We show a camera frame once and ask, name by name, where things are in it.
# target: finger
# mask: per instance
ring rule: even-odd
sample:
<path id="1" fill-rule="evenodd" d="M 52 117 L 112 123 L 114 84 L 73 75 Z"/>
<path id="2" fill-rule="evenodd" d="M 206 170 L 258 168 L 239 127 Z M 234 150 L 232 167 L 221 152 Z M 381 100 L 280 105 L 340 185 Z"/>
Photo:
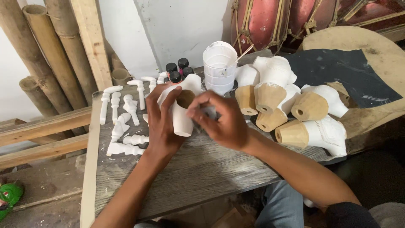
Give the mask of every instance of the finger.
<path id="1" fill-rule="evenodd" d="M 227 109 L 227 99 L 219 96 L 214 91 L 209 90 L 207 92 L 203 92 L 202 94 L 196 96 L 192 103 L 188 106 L 188 110 L 198 108 L 200 104 L 209 103 L 215 106 L 217 112 L 223 114 L 223 112 Z"/>
<path id="2" fill-rule="evenodd" d="M 155 89 L 149 94 L 149 96 L 145 99 L 146 109 L 148 111 L 148 122 L 149 124 L 156 120 L 160 119 L 160 108 L 158 105 L 158 99 L 162 92 L 170 87 L 167 84 L 159 84 L 155 87 Z"/>
<path id="3" fill-rule="evenodd" d="M 215 139 L 219 135 L 221 131 L 220 124 L 206 116 L 199 108 L 188 110 L 187 116 L 204 128 L 212 139 Z"/>
<path id="4" fill-rule="evenodd" d="M 176 98 L 180 95 L 183 88 L 181 86 L 176 87 L 174 90 L 170 91 L 167 95 L 166 99 L 163 101 L 162 105 L 160 106 L 160 110 L 162 113 L 162 118 L 166 118 L 169 113 L 170 107 L 176 101 Z"/>

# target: person's left hand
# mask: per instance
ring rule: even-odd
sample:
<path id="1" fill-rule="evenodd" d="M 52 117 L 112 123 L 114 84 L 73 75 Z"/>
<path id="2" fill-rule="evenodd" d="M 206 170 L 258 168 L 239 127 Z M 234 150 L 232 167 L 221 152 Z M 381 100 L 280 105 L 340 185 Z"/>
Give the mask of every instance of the person's left hand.
<path id="1" fill-rule="evenodd" d="M 157 162 L 154 165 L 158 172 L 166 167 L 185 140 L 185 137 L 175 135 L 173 117 L 170 112 L 170 107 L 182 91 L 181 86 L 169 92 L 159 109 L 158 99 L 162 92 L 170 86 L 170 84 L 157 85 L 145 99 L 148 111 L 149 146 L 142 157 L 149 158 L 150 162 Z"/>

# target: gray wooden tabletop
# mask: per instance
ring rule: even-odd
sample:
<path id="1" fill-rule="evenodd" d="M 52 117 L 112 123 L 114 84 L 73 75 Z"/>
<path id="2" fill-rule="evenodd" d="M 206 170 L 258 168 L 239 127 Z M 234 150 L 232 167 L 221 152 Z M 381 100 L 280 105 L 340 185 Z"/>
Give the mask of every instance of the gray wooden tabletop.
<path id="1" fill-rule="evenodd" d="M 241 58 L 238 65 L 253 63 L 257 56 L 272 57 L 270 50 L 248 54 Z M 202 78 L 203 70 L 195 70 Z M 145 83 L 145 94 L 149 93 L 149 83 Z M 125 86 L 121 92 L 118 115 L 124 113 L 123 97 L 131 94 L 134 100 L 138 100 L 136 86 Z M 234 91 L 225 96 L 233 96 Z M 147 123 L 142 114 L 137 115 L 140 125 L 135 127 L 132 120 L 128 121 L 129 130 L 125 133 L 149 135 Z M 109 202 L 114 193 L 127 179 L 139 159 L 132 155 L 106 156 L 107 148 L 111 140 L 112 123 L 111 104 L 107 110 L 105 125 L 100 127 L 100 140 L 98 148 L 98 164 L 96 177 L 96 216 L 100 214 L 104 206 Z M 258 129 L 255 125 L 255 116 L 247 116 L 249 127 L 261 132 L 273 140 L 270 133 Z M 288 147 L 300 154 L 314 159 L 315 161 L 329 161 L 332 159 L 327 152 L 319 147 L 307 147 L 304 150 Z M 153 219 L 172 212 L 208 202 L 210 200 L 237 194 L 255 189 L 280 180 L 278 175 L 264 162 L 243 152 L 234 151 L 217 145 L 204 131 L 194 130 L 168 166 L 157 176 L 153 182 L 146 199 L 143 202 L 139 220 Z"/>

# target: dark cloth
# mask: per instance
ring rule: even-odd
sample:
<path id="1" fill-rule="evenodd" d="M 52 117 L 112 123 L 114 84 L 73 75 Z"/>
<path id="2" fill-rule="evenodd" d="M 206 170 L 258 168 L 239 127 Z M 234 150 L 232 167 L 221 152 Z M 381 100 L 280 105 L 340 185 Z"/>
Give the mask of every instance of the dark cloth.
<path id="1" fill-rule="evenodd" d="M 330 205 L 326 223 L 330 228 L 380 228 L 366 208 L 351 202 Z"/>

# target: person's right hand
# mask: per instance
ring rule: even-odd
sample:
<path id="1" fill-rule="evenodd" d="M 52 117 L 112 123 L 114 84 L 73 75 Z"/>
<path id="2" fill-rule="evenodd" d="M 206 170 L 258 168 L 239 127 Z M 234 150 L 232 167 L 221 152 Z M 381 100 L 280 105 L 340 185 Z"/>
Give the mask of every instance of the person's right hand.
<path id="1" fill-rule="evenodd" d="M 218 121 L 210 119 L 200 110 L 200 104 L 215 106 L 221 117 Z M 248 142 L 249 127 L 234 98 L 223 98 L 209 90 L 189 105 L 187 115 L 197 122 L 219 145 L 241 151 Z"/>

